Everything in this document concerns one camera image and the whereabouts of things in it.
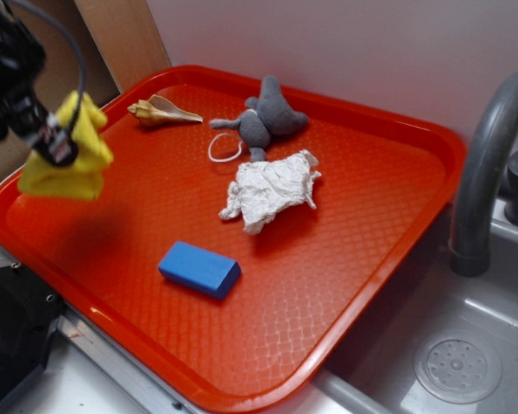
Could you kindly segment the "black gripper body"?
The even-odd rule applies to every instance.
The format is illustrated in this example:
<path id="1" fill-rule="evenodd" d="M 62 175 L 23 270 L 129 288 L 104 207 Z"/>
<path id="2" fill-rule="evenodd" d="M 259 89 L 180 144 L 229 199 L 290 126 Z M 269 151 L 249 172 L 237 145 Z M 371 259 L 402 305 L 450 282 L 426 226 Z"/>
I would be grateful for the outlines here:
<path id="1" fill-rule="evenodd" d="M 11 4 L 0 1 L 0 141 L 13 132 L 48 164 L 70 166 L 79 153 L 73 140 L 79 107 L 62 125 L 39 101 L 34 83 L 45 66 L 46 52 Z"/>

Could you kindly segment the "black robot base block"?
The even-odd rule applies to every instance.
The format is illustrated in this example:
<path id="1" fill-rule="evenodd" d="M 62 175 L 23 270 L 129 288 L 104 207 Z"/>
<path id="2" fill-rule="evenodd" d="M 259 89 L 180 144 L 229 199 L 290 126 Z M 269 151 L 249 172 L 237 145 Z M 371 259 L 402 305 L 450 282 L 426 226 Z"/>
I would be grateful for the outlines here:
<path id="1" fill-rule="evenodd" d="M 0 412 L 46 370 L 62 308 L 28 267 L 0 267 Z"/>

